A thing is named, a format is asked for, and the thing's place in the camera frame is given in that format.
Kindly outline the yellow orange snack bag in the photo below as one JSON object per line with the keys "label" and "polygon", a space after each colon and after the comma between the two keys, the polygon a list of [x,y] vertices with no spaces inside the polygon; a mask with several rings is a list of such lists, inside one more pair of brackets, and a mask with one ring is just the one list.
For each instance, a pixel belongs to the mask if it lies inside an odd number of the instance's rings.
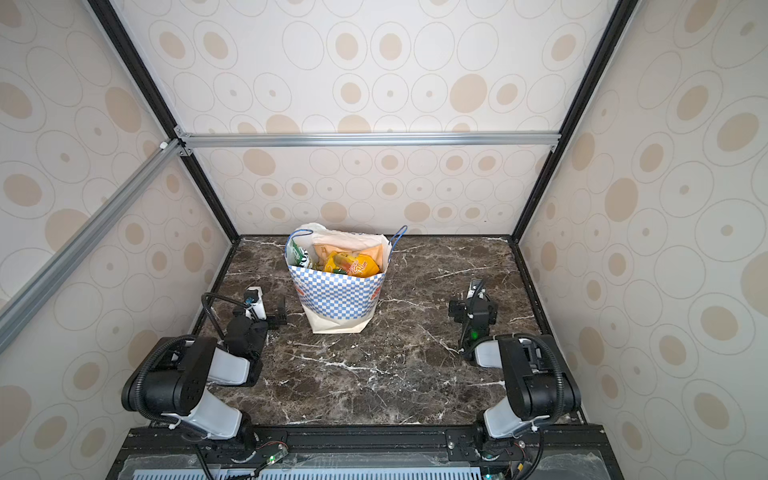
{"label": "yellow orange snack bag", "polygon": [[352,252],[332,252],[323,271],[356,278],[369,278],[381,272],[373,257]]}

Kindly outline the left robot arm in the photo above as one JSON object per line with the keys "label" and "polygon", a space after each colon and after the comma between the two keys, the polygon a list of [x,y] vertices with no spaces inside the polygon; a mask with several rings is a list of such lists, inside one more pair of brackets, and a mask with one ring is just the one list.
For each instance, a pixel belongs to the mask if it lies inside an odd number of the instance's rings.
{"label": "left robot arm", "polygon": [[203,440],[236,441],[248,448],[257,442],[250,416],[212,394],[210,385],[251,387],[263,370],[268,333],[288,320],[281,298],[266,312],[260,287],[246,289],[241,300],[205,292],[203,313],[216,337],[162,337],[126,380],[121,404],[127,411],[185,427]]}

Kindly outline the brown kraft snack pouch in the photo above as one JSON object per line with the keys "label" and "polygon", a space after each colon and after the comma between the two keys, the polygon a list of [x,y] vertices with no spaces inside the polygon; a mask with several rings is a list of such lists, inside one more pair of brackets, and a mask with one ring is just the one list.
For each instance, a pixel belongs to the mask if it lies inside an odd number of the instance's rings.
{"label": "brown kraft snack pouch", "polygon": [[311,238],[315,253],[322,263],[326,263],[334,252],[362,253],[371,257],[379,266],[384,263],[387,239],[382,235],[324,231],[314,232]]}

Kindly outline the blue checkered paper bag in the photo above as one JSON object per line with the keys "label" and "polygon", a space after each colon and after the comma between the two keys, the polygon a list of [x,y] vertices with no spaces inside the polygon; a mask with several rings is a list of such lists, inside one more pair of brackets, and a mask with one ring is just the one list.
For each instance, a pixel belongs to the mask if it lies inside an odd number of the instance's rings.
{"label": "blue checkered paper bag", "polygon": [[[402,226],[384,246],[384,263],[378,275],[356,278],[323,271],[322,263],[312,246],[314,232],[330,230],[317,223],[300,226],[286,241],[284,258],[297,291],[299,301],[315,334],[360,333],[372,320],[386,279],[395,246],[408,231]],[[287,259],[291,239],[305,248],[312,259],[311,269],[290,266]]]}

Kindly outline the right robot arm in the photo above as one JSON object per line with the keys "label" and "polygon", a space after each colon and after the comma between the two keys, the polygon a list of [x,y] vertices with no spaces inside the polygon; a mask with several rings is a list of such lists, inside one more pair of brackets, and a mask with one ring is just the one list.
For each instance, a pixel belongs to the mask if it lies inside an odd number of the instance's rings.
{"label": "right robot arm", "polygon": [[452,299],[448,316],[461,325],[458,353],[502,372],[505,397],[482,413],[485,435],[518,438],[581,407],[581,392],[551,335],[492,335],[497,304],[486,297]]}

